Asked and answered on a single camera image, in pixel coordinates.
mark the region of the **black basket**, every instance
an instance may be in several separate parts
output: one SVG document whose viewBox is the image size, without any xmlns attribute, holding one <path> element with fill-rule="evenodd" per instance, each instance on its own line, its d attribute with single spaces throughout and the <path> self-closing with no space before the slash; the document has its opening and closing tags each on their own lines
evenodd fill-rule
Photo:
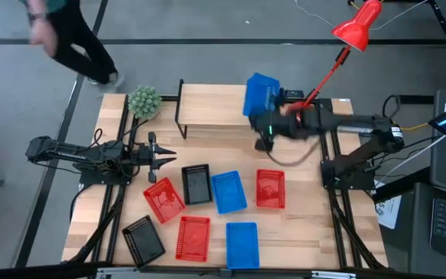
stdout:
<svg viewBox="0 0 446 279">
<path fill-rule="evenodd" d="M 138 268 L 142 268 L 166 251 L 149 215 L 122 230 L 127 246 Z"/>
<path fill-rule="evenodd" d="M 182 167 L 182 181 L 186 205 L 199 205 L 213 201 L 208 164 Z"/>
</svg>

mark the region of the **black pants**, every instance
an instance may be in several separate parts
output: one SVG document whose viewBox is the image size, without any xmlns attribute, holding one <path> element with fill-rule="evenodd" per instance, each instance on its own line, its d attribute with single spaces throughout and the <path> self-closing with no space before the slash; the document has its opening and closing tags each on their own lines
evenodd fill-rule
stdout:
<svg viewBox="0 0 446 279">
<path fill-rule="evenodd" d="M 80 1 L 69 0 L 61 10 L 50 13 L 48 19 L 58 36 L 53 59 L 79 74 L 107 84 L 109 74 L 117 72 L 115 63 L 87 26 L 80 10 Z M 71 47 L 72 43 L 83 47 L 90 58 L 78 53 Z"/>
</svg>

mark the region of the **blue basket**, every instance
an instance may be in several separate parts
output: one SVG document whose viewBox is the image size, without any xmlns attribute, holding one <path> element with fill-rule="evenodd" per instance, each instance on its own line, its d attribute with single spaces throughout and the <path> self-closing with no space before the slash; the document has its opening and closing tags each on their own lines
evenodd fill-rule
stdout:
<svg viewBox="0 0 446 279">
<path fill-rule="evenodd" d="M 259 268 L 257 225 L 254 222 L 226 224 L 226 266 L 228 269 Z"/>
<path fill-rule="evenodd" d="M 219 214 L 235 212 L 247 208 L 244 188 L 238 171 L 211 176 L 216 208 Z"/>
<path fill-rule="evenodd" d="M 280 82 L 259 73 L 247 80 L 245 91 L 244 115 L 275 110 L 275 100 L 280 94 Z"/>
</svg>

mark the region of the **person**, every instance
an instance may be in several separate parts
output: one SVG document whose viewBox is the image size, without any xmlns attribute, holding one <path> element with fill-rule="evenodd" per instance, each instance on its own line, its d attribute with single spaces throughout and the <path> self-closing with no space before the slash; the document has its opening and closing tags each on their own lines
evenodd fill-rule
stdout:
<svg viewBox="0 0 446 279">
<path fill-rule="evenodd" d="M 92 84 L 116 90 L 124 76 L 116 68 L 108 51 L 87 26 L 80 0 L 20 0 L 29 10 L 30 43 L 43 45 L 56 62 L 83 74 Z M 85 49 L 88 57 L 71 44 Z"/>
</svg>

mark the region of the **white cable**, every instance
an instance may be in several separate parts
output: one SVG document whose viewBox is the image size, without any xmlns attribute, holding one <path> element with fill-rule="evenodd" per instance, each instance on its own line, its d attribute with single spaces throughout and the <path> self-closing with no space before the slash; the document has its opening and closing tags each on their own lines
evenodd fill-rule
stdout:
<svg viewBox="0 0 446 279">
<path fill-rule="evenodd" d="M 398 164 L 396 167 L 394 167 L 391 171 L 388 172 L 388 174 L 385 174 L 383 177 L 381 177 L 381 179 L 378 181 L 378 183 L 376 183 L 376 186 L 378 186 L 378 184 L 382 183 L 383 180 L 388 177 L 392 172 L 394 172 L 396 169 L 398 169 L 399 167 L 402 167 L 405 163 L 409 162 L 410 160 L 412 160 L 415 157 L 418 157 L 419 155 L 421 155 L 424 151 L 429 150 L 431 147 L 435 146 L 437 143 L 439 143 L 440 141 L 442 141 L 446 136 L 441 136 L 439 139 L 435 140 L 432 144 L 430 144 L 429 146 L 426 146 L 423 150 L 419 151 L 418 153 L 414 154 L 412 157 L 409 157 L 407 159 L 405 159 L 402 163 Z"/>
<path fill-rule="evenodd" d="M 405 11 L 401 12 L 400 14 L 394 16 L 391 20 L 385 22 L 385 23 L 384 23 L 383 25 L 381 25 L 380 27 L 370 28 L 369 31 L 372 31 L 372 30 L 380 30 L 381 28 L 385 27 L 385 25 L 387 25 L 388 23 L 390 23 L 390 22 L 392 22 L 393 20 L 397 19 L 398 17 L 402 16 L 402 15 L 405 14 L 406 12 L 409 12 L 411 9 L 416 8 L 418 5 L 422 5 L 422 4 L 426 3 L 427 1 L 428 1 L 428 0 L 424 0 L 424 1 L 422 1 L 422 2 L 417 3 L 416 5 L 414 5 L 414 6 L 410 7 L 410 8 L 408 8 L 407 10 L 405 10 Z"/>
<path fill-rule="evenodd" d="M 297 0 L 295 0 L 295 5 L 297 6 L 297 8 L 301 9 L 303 12 L 305 12 L 308 16 L 315 16 L 321 20 L 323 20 L 324 22 L 326 22 L 329 26 L 331 27 L 335 27 L 333 24 L 331 24 L 329 21 L 327 21 L 326 19 L 323 19 L 322 17 L 320 17 L 319 15 L 315 15 L 315 14 L 311 14 L 308 11 L 306 11 L 306 9 L 302 8 L 299 6 L 299 3 L 297 3 Z"/>
</svg>

